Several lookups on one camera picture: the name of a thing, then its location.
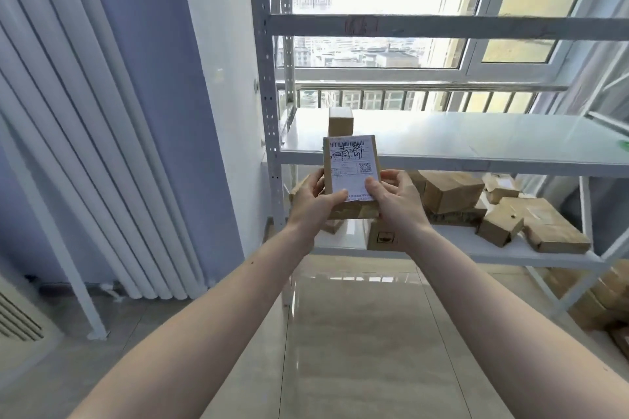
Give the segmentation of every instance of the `shelf crossbeam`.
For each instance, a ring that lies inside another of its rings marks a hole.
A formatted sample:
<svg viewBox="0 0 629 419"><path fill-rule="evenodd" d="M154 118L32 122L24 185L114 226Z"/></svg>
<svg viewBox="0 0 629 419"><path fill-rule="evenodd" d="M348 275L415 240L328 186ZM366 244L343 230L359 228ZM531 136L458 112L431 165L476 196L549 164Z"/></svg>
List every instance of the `shelf crossbeam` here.
<svg viewBox="0 0 629 419"><path fill-rule="evenodd" d="M272 35L629 41L627 18L481 15L270 15Z"/></svg>

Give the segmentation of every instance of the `tiled floor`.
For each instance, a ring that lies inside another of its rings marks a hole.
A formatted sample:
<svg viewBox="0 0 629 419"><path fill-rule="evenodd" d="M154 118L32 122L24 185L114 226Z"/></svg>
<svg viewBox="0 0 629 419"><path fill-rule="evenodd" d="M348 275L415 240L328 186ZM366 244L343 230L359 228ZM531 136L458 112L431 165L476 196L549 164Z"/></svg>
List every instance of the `tiled floor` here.
<svg viewBox="0 0 629 419"><path fill-rule="evenodd" d="M484 268L534 308L549 305L525 270ZM132 346L186 305L96 298L111 328L86 340L71 299L53 319L67 334L0 391L0 418L64 418ZM629 379L605 334L560 325ZM204 418L510 418L426 279L410 261L309 256L290 308L276 302Z"/></svg>

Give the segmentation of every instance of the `white shelf board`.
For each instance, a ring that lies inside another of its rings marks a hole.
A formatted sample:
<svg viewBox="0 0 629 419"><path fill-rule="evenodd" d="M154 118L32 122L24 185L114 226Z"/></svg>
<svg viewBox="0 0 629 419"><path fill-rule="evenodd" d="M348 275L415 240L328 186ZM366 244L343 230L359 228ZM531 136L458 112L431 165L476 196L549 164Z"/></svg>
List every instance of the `white shelf board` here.
<svg viewBox="0 0 629 419"><path fill-rule="evenodd" d="M403 252L366 250L364 222L363 220L348 220L335 234L320 232L314 238L314 249L311 253L352 257L408 258ZM520 236L507 246L500 248L476 235L473 227L455 227L452 225L435 225L434 227L438 233L478 263L584 270L592 270L602 266L601 259L591 250L583 255L540 254L535 252Z"/></svg>
<svg viewBox="0 0 629 419"><path fill-rule="evenodd" d="M355 110L354 134L374 134L383 168L629 177L629 138L568 115ZM283 164L323 164L328 110L299 108Z"/></svg>

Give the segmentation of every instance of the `person's right arm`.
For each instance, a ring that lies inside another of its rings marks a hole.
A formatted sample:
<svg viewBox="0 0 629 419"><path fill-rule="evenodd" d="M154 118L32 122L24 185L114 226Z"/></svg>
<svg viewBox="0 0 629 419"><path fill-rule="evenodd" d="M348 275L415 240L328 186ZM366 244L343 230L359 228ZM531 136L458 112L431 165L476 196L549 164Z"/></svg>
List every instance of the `person's right arm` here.
<svg viewBox="0 0 629 419"><path fill-rule="evenodd" d="M383 219L516 419L629 417L629 384L430 225L404 171L367 179Z"/></svg>

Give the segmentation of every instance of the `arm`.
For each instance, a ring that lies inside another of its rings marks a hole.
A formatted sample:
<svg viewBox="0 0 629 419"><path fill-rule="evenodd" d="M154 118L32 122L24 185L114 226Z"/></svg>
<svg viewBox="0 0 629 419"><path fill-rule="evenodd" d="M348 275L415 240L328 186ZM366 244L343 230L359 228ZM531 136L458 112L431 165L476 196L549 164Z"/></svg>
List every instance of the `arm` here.
<svg viewBox="0 0 629 419"><path fill-rule="evenodd" d="M199 418L332 207L347 198L322 194L322 176L319 169L304 182L281 232L125 355L70 419Z"/></svg>
<svg viewBox="0 0 629 419"><path fill-rule="evenodd" d="M436 233L404 171L382 179L367 190L515 418L627 416L628 383Z"/></svg>

